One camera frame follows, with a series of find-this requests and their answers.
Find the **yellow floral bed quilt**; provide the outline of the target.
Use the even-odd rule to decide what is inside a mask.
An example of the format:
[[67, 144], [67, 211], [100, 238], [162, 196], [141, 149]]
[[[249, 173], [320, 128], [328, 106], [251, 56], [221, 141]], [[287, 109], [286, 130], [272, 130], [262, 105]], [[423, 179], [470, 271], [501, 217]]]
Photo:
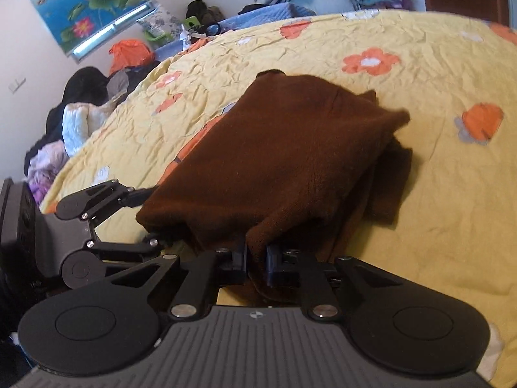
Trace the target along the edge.
[[477, 308], [503, 351], [487, 373], [516, 384], [516, 33], [447, 13], [368, 10], [225, 32], [162, 62], [60, 171], [42, 202], [107, 179], [156, 183], [257, 73], [311, 74], [405, 109], [414, 152], [393, 229], [364, 225], [350, 252]]

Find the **brown knit sweater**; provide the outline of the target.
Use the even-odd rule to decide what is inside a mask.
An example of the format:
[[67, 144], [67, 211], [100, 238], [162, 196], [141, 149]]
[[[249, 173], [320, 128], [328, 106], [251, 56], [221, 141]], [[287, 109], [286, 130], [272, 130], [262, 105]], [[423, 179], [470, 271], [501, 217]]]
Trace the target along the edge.
[[194, 251], [245, 243], [251, 280], [268, 299], [268, 248], [344, 254], [361, 221], [396, 221], [413, 153], [396, 139], [406, 110], [312, 75], [257, 75], [138, 211], [150, 233]]

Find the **lilac crumpled garment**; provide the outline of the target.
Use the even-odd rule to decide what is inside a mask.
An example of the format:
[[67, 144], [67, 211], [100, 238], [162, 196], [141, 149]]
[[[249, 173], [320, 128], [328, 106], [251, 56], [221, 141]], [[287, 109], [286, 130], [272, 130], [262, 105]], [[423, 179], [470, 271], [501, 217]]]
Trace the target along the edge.
[[31, 158], [26, 182], [38, 205], [44, 200], [56, 176], [68, 160], [69, 156], [62, 140], [44, 145]]

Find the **white puffy jacket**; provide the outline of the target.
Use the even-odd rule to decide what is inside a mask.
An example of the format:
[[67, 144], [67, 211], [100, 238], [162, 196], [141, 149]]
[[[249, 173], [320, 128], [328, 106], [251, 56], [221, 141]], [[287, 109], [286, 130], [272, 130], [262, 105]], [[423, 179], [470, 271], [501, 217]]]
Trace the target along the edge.
[[117, 103], [114, 100], [97, 106], [88, 102], [69, 103], [62, 117], [62, 139], [67, 155], [72, 158], [100, 129], [113, 113]]

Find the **black bag with green item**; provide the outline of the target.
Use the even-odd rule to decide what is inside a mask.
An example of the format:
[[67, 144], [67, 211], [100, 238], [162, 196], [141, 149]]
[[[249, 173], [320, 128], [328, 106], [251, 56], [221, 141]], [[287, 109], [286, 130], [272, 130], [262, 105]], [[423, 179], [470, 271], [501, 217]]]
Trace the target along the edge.
[[224, 15], [216, 6], [208, 6], [202, 0], [194, 0], [187, 5], [186, 17], [182, 21], [192, 41], [210, 38], [223, 33], [221, 23]]

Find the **blue quilted blanket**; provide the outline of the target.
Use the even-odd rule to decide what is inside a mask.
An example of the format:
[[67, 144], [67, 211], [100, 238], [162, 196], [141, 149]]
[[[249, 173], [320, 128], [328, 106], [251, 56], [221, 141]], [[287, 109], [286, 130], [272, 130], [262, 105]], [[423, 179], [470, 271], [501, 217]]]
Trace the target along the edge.
[[[249, 28], [252, 26], [260, 26], [266, 23], [272, 23], [284, 19], [301, 18], [315, 16], [314, 11], [309, 10], [300, 5], [292, 3], [282, 3], [277, 5], [269, 5], [257, 10], [248, 11], [234, 17], [229, 17], [218, 23], [220, 33], [230, 32]], [[180, 40], [167, 43], [163, 47], [154, 51], [155, 59], [163, 61], [173, 57], [183, 50], [183, 44]]]

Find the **white wall switch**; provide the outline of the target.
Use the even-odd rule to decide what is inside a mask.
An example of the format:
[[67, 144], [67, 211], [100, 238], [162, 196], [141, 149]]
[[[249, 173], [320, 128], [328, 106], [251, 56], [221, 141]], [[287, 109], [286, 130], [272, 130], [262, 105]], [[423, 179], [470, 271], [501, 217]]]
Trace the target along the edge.
[[9, 84], [9, 90], [11, 91], [11, 94], [15, 94], [19, 89], [26, 83], [26, 78], [24, 76], [15, 78], [10, 84]]

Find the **black garment heap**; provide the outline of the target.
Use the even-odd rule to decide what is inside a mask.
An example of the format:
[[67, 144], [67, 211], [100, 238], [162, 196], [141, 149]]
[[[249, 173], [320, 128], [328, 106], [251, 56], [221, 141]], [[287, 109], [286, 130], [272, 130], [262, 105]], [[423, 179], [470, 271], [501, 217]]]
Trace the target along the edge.
[[96, 106], [104, 104], [109, 100], [108, 83], [114, 76], [106, 76], [95, 67], [85, 67], [77, 70], [69, 78], [61, 102], [47, 114], [45, 133], [26, 152], [24, 175], [28, 174], [30, 160], [41, 148], [62, 139], [62, 117], [65, 107], [73, 102], [92, 103]]

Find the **orange plastic bag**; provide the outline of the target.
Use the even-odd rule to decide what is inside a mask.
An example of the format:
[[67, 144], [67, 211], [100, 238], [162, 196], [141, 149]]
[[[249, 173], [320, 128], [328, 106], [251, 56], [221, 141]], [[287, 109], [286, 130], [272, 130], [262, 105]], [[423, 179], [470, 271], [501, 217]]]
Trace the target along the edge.
[[142, 67], [155, 60], [154, 52], [139, 39], [123, 39], [109, 50], [112, 57], [110, 74], [124, 68]]

